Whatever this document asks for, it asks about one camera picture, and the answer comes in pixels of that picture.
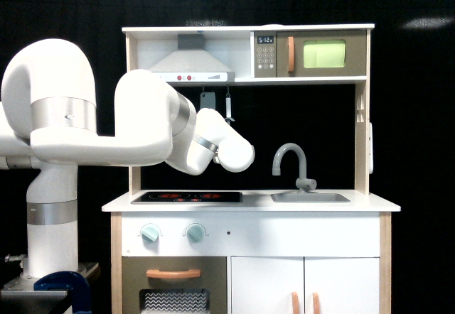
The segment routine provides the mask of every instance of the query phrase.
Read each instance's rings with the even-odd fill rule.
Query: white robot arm
[[[215,152],[232,172],[254,158],[251,145],[217,112],[202,109],[196,116],[184,96],[147,70],[121,78],[115,136],[98,136],[92,69],[65,40],[42,40],[20,51],[4,73],[1,101],[0,168],[41,169],[27,192],[32,277],[77,269],[78,166],[166,161],[198,175]]]
[[[30,139],[33,154],[48,163],[147,166],[169,158],[170,166],[201,174],[213,154],[205,152],[206,147],[196,148],[203,142],[199,137],[216,146],[224,142],[219,155],[228,170],[238,172],[252,162],[251,145],[244,139],[251,155],[245,156],[244,166],[238,162],[242,155],[223,153],[237,147],[242,137],[217,112],[203,109],[196,118],[184,96],[147,70],[133,70],[120,79],[114,98],[115,136],[98,136],[90,64],[76,45],[64,40],[42,40],[18,53],[6,69],[1,98],[11,128]],[[196,122],[201,122],[196,129],[199,141],[192,141]]]

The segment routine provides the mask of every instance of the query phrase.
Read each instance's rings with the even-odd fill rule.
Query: range hood
[[[178,35],[177,49],[149,70],[167,82],[234,82],[234,70],[205,51],[203,35]]]

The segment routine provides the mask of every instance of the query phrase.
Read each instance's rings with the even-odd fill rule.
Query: zigzag pattern
[[[144,300],[144,314],[209,313],[204,293],[146,293]]]

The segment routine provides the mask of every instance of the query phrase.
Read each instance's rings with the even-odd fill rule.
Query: oven door
[[[366,76],[365,30],[277,34],[277,77]]]
[[[226,314],[226,257],[122,257],[124,314]]]

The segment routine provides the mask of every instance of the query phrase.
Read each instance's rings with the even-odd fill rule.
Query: white countertop
[[[343,212],[398,212],[401,207],[374,194],[364,195],[355,190],[316,190],[318,193],[339,193],[350,202],[326,203],[278,203],[270,197],[273,193],[295,192],[296,190],[240,190],[242,202],[155,202],[153,204],[131,204],[145,192],[183,192],[185,190],[141,190],[134,195],[125,193],[102,207],[103,212],[186,212],[186,211],[343,211]]]

